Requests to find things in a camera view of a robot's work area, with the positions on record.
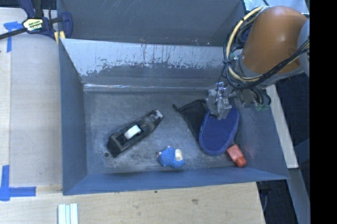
wooden table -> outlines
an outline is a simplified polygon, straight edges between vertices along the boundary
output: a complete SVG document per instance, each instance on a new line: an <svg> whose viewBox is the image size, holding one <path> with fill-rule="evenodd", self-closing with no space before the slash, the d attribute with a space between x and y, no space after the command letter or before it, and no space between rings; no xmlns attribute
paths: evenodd
<svg viewBox="0 0 337 224"><path fill-rule="evenodd" d="M0 34L7 32L3 24L11 22L15 16L20 22L24 20L25 13L21 9L0 8ZM6 47L7 40L1 40L0 165L8 165L11 162L11 52L7 53ZM272 98L271 109L287 166L297 168L298 163L275 86L269 87L268 93ZM0 201L0 223L57 223L57 206L60 203L78 204L80 224L265 223L255 182L76 196L63 196L60 184L37 186L35 197Z"/></svg>

clamp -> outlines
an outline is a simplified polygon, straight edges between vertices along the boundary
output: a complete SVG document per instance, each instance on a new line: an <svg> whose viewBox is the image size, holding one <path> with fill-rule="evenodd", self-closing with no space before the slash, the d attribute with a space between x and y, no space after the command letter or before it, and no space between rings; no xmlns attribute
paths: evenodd
<svg viewBox="0 0 337 224"><path fill-rule="evenodd" d="M47 18L44 17L42 10L42 0L18 0L18 2L20 8L27 14L27 19L22 22L22 28L1 34L0 40L26 32L44 35L58 41L58 32L53 29L53 24L58 22L63 23L63 35L66 38L71 37L73 22L70 12L63 12L60 17L51 18L51 10L49 10L49 18Z"/></svg>

blue clamp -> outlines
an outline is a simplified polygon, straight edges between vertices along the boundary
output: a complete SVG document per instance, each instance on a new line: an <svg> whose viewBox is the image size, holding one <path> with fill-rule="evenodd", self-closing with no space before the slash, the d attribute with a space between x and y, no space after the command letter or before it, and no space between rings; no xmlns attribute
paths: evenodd
<svg viewBox="0 0 337 224"><path fill-rule="evenodd" d="M185 165L182 151L170 146L157 154L157 160L162 166L170 166L173 169L179 169Z"/></svg>
<svg viewBox="0 0 337 224"><path fill-rule="evenodd" d="M49 18L44 17L42 10L42 0L18 0L20 8L27 14L27 19L22 22L22 27L14 31L0 35L0 40L15 36L21 33L40 34L56 40L53 29L54 23L62 22L62 31L66 38L70 38L73 32L72 16L70 12L61 13L60 17L52 18L49 11Z"/></svg>
<svg viewBox="0 0 337 224"><path fill-rule="evenodd" d="M34 197L36 187L9 187L9 165L2 167L0 201L9 201L11 197Z"/></svg>

yellow cable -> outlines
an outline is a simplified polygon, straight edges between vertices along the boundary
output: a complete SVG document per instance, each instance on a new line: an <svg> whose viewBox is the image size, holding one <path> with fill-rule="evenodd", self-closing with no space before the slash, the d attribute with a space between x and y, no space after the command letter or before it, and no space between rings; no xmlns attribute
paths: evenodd
<svg viewBox="0 0 337 224"><path fill-rule="evenodd" d="M229 58L230 56L230 52L231 52L231 46L232 46L232 43L233 43L233 40L234 40L234 37L237 33L237 31L239 30L240 26L245 22L247 21L252 15L254 15L255 13L259 12L261 9L263 9L263 7L257 7L255 9L253 9L252 11L250 11L248 14L246 14L235 26L231 36L230 36L230 39L228 40L228 43L227 43L227 48L226 48L226 57ZM238 80L241 80L241 81L245 81L245 78L242 78L240 76L238 76L233 70L232 68L229 66L229 71L230 71L230 74L235 77L236 79ZM257 77L254 77L254 78L249 78L250 81L254 82L254 81L257 81L259 78L261 77L260 76L257 76Z"/></svg>

